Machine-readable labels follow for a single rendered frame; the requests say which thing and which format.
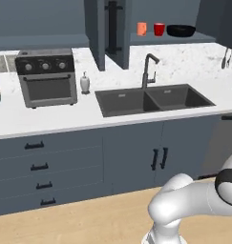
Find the dark grey double sink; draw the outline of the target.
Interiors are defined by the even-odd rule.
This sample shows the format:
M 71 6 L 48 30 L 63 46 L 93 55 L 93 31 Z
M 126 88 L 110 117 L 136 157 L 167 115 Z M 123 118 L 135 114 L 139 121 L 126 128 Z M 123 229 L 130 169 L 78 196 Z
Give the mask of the dark grey double sink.
M 214 106 L 188 84 L 96 91 L 95 97 L 104 117 Z

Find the blue-grey base cupboard door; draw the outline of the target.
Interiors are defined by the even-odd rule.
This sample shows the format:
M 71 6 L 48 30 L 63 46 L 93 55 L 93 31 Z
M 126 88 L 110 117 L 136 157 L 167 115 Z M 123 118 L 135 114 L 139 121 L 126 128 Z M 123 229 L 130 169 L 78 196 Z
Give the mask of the blue-grey base cupboard door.
M 152 188 L 156 170 L 152 171 L 153 149 L 160 149 L 162 122 L 117 126 L 103 136 L 106 178 L 113 194 Z
M 186 173 L 192 178 L 200 175 L 200 166 L 205 157 L 218 117 L 202 116 L 166 121 L 161 140 L 162 151 L 156 168 L 156 185 L 163 186 L 172 176 Z M 163 148 L 168 148 L 165 168 L 160 167 Z

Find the white soap dispenser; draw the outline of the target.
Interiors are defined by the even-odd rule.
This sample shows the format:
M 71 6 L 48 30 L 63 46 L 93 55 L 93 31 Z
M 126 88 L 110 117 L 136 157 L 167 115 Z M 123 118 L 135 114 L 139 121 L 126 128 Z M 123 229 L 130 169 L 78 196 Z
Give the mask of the white soap dispenser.
M 82 94 L 90 93 L 90 78 L 83 72 L 83 76 L 80 78 L 80 87 Z

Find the blue-grey drawer front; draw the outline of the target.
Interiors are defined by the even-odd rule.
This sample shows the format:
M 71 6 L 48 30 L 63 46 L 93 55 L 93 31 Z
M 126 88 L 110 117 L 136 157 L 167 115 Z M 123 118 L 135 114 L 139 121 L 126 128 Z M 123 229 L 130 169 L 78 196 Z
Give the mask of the blue-grey drawer front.
M 44 165 L 49 168 L 31 171 L 31 166 Z M 63 152 L 45 152 L 28 156 L 0 159 L 0 180 L 14 179 L 43 173 L 58 173 L 66 170 L 83 169 L 102 165 L 102 149 L 99 146 L 66 150 Z
M 66 170 L 58 173 L 45 173 L 34 176 L 15 179 L 0 180 L 0 199 L 22 196 L 34 193 L 48 192 L 52 190 L 81 187 L 101 182 L 103 168 L 92 166 L 83 169 Z M 36 184 L 53 183 L 48 189 L 37 190 Z
M 50 192 L 35 193 L 23 196 L 0 199 L 0 215 L 13 214 L 29 210 L 35 210 L 55 205 L 77 202 L 87 199 L 98 198 L 112 193 L 111 186 L 104 183 L 96 183 L 81 187 L 72 187 Z M 55 198 L 56 203 L 48 206 L 40 206 L 42 199 Z
M 100 130 L 59 132 L 0 139 L 0 159 L 100 146 L 101 140 L 102 135 Z M 25 150 L 27 143 L 36 144 L 41 141 L 44 143 L 44 148 Z

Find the dark grey tap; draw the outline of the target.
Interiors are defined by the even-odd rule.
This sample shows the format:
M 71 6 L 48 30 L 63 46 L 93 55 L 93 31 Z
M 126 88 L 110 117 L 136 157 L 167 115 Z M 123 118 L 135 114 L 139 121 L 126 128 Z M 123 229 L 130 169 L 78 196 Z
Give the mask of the dark grey tap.
M 145 63 L 144 63 L 144 72 L 142 75 L 142 85 L 141 87 L 145 90 L 147 88 L 148 84 L 156 83 L 156 74 L 157 72 L 154 72 L 154 76 L 152 79 L 148 78 L 148 69 L 149 69 L 149 60 L 152 59 L 155 64 L 157 65 L 159 63 L 159 59 L 155 57 L 152 53 L 148 53 L 145 57 Z

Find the grey toaster oven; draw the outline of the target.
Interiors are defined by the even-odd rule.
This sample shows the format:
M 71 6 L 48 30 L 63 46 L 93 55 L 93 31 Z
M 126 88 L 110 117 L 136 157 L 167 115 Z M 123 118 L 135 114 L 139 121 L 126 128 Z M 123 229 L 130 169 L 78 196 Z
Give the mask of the grey toaster oven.
M 14 63 L 27 108 L 77 102 L 71 49 L 20 51 Z

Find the red glass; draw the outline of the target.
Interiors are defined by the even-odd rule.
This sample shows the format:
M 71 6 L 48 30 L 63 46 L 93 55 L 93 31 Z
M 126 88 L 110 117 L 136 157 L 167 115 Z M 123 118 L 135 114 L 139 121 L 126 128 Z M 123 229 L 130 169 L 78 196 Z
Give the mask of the red glass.
M 155 36 L 162 36 L 165 30 L 164 23 L 155 23 L 154 24 L 154 35 Z

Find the grey dishwasher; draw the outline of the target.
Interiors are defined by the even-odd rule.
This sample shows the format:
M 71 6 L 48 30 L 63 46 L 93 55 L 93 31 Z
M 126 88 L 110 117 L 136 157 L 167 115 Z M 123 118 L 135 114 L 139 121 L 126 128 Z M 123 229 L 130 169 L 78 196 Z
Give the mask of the grey dishwasher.
M 215 177 L 225 160 L 232 154 L 232 120 L 221 120 L 223 115 L 232 115 L 232 113 L 220 116 L 213 130 L 199 179 Z

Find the black bowl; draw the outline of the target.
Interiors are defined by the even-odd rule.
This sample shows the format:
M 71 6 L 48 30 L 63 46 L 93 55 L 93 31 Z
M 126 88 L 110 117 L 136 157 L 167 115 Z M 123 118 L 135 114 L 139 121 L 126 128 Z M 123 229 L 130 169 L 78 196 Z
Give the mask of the black bowl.
M 189 25 L 168 25 L 166 31 L 168 35 L 174 37 L 191 37 L 196 28 Z

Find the blue-grey wall cabinet door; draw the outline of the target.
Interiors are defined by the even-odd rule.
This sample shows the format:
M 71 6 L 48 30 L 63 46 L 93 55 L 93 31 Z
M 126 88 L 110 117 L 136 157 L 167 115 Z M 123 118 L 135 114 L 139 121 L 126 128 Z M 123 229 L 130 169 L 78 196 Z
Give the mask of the blue-grey wall cabinet door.
M 107 30 L 108 24 L 106 20 L 106 12 L 105 12 L 105 53 L 119 67 L 121 67 L 124 70 L 127 70 L 129 68 L 132 0 L 122 0 L 122 6 L 123 6 L 122 31 L 121 31 L 121 36 L 119 38 L 120 43 L 118 44 L 120 47 L 122 47 L 122 50 L 118 51 L 116 55 L 112 55 L 106 52 L 107 41 L 108 41 L 108 30 Z
M 196 29 L 232 50 L 232 0 L 200 0 Z
M 105 70 L 104 0 L 84 0 L 85 31 L 90 51 L 100 71 Z

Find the blue-grey wall cabinet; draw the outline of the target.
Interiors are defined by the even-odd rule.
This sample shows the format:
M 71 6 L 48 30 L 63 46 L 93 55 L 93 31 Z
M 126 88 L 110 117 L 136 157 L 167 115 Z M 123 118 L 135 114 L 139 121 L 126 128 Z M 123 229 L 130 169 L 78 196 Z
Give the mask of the blue-grey wall cabinet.
M 195 26 L 199 13 L 200 0 L 133 0 L 131 15 L 132 46 L 166 45 L 187 43 L 213 43 L 214 37 L 195 32 L 191 37 L 173 37 L 165 32 L 154 35 L 154 24 Z M 146 22 L 145 36 L 137 35 L 137 23 Z
M 0 0 L 0 51 L 88 46 L 83 0 Z

